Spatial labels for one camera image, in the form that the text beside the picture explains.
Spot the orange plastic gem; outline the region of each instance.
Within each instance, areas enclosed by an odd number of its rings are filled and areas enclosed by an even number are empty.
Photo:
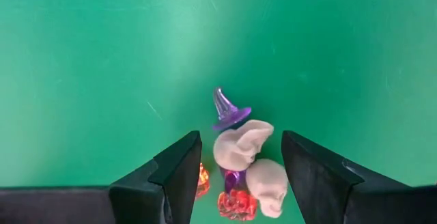
[[[196,199],[205,195],[210,190],[210,174],[203,168],[203,164],[200,163],[199,180],[197,181]]]
[[[246,191],[232,189],[229,194],[220,193],[217,207],[223,217],[231,220],[251,221],[255,218],[257,200]]]

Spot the green surface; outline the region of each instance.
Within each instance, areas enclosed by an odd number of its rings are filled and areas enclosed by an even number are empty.
[[[437,180],[437,0],[0,0],[0,185],[108,184],[200,130],[220,85],[275,125],[407,184]],[[303,223],[290,191],[279,219]]]

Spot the plastic skull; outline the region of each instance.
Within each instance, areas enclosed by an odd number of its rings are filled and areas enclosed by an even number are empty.
[[[214,143],[214,159],[224,169],[243,171],[272,133],[271,124],[258,120],[249,120],[237,130],[226,130]]]
[[[252,196],[259,200],[261,212],[278,218],[288,189],[285,169],[272,160],[259,159],[247,169],[246,183]]]

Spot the white skull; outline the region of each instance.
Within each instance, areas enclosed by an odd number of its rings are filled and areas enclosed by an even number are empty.
[[[258,120],[249,120],[237,130],[226,130],[214,142],[214,159],[224,169],[243,171],[272,133],[271,124]]]
[[[288,189],[285,169],[269,159],[259,159],[246,172],[247,188],[259,200],[261,212],[268,217],[278,218]]]

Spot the purple witch hat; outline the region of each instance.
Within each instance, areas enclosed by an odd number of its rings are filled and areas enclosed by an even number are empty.
[[[239,109],[233,105],[222,93],[221,87],[214,91],[214,104],[218,113],[218,124],[212,127],[214,130],[225,130],[244,120],[252,111],[251,107]]]

